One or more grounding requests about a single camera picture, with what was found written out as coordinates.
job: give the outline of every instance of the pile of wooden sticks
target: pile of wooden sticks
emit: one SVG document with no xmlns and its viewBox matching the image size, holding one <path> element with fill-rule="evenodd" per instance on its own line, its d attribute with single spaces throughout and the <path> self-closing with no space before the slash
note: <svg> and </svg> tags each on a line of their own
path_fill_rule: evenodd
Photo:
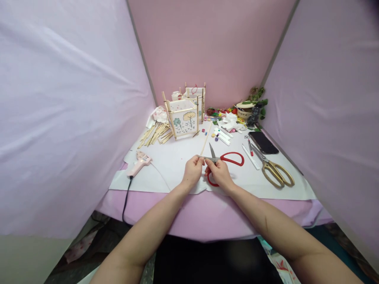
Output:
<svg viewBox="0 0 379 284">
<path fill-rule="evenodd" d="M 174 134 L 172 131 L 161 137 L 170 129 L 167 123 L 158 122 L 154 124 L 141 138 L 141 144 L 138 146 L 138 149 L 143 145 L 149 146 L 155 143 L 158 140 L 159 144 L 165 144 Z"/>
</svg>

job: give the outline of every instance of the scissors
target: scissors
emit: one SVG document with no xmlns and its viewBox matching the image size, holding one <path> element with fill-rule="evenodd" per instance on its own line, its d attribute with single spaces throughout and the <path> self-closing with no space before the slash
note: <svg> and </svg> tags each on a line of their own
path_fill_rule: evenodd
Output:
<svg viewBox="0 0 379 284">
<path fill-rule="evenodd" d="M 284 185 L 288 185 L 289 187 L 292 187 L 295 185 L 295 181 L 293 180 L 293 177 L 290 175 L 290 173 L 283 168 L 281 165 L 276 164 L 274 162 L 271 162 L 269 159 L 266 158 L 258 149 L 255 147 L 252 143 L 250 143 L 250 146 L 254 149 L 255 153 L 258 155 L 259 159 L 262 161 L 262 172 L 265 175 L 266 179 L 275 187 L 277 188 L 283 188 Z M 278 169 L 282 170 L 286 176 L 289 178 L 290 182 L 287 182 L 284 177 L 281 175 L 281 173 L 278 171 Z M 272 175 L 277 179 L 279 184 L 275 183 L 270 177 L 267 175 L 266 170 L 268 170 Z"/>
<path fill-rule="evenodd" d="M 228 152 L 228 153 L 225 153 L 223 154 L 221 157 L 216 157 L 216 155 L 214 154 L 214 151 L 213 151 L 213 148 L 212 148 L 212 145 L 209 143 L 209 147 L 210 147 L 210 152 L 212 154 L 212 158 L 210 157 L 204 157 L 206 159 L 210 159 L 214 164 L 216 164 L 216 162 L 218 160 L 222 160 L 222 161 L 225 161 L 225 162 L 230 162 L 230 163 L 233 163 L 233 164 L 236 164 L 236 165 L 239 165 L 239 166 L 243 166 L 244 163 L 245 163 L 245 159 L 244 159 L 244 156 L 242 156 L 240 153 L 237 153 L 237 152 Z M 228 158 L 225 158 L 226 155 L 229 155 L 229 154 L 237 154 L 241 157 L 242 159 L 242 162 L 238 163 L 236 161 L 233 161 L 231 159 L 228 159 Z M 213 183 L 209 180 L 209 175 L 208 175 L 208 181 L 211 185 L 213 185 L 214 187 L 218 187 L 219 185 L 216 184 L 216 183 Z"/>
</svg>

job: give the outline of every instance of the person's right hand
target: person's right hand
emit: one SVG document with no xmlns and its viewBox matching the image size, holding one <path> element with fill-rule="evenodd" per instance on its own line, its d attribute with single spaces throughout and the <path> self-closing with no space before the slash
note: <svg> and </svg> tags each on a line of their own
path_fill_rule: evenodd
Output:
<svg viewBox="0 0 379 284">
<path fill-rule="evenodd" d="M 214 164 L 210 159 L 205 159 L 205 163 L 207 165 L 205 176 L 208 176 L 212 172 L 214 180 L 222 189 L 229 189 L 234 184 L 228 166 L 224 161 L 218 160 L 216 164 Z"/>
</svg>

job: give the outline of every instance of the red string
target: red string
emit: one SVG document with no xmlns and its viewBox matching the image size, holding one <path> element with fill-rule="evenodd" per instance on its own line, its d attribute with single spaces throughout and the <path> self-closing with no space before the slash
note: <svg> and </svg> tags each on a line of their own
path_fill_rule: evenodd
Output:
<svg viewBox="0 0 379 284">
<path fill-rule="evenodd" d="M 192 95 L 194 95 L 195 93 L 197 92 L 197 84 L 195 84 L 195 86 L 191 89 L 191 93 Z"/>
</svg>

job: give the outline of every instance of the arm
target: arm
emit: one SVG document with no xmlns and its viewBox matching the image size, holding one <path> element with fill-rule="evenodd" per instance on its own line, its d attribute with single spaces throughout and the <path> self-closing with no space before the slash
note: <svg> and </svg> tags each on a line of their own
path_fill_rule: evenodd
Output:
<svg viewBox="0 0 379 284">
<path fill-rule="evenodd" d="M 91 280 L 97 283 L 139 283 L 146 262 L 165 237 L 190 190 L 198 182 L 204 158 L 192 157 L 182 182 L 150 209 L 107 256 Z"/>
<path fill-rule="evenodd" d="M 254 228 L 290 263 L 302 283 L 362 283 L 330 250 L 276 207 L 234 184 L 228 166 L 205 160 L 220 187 L 237 203 Z"/>
</svg>

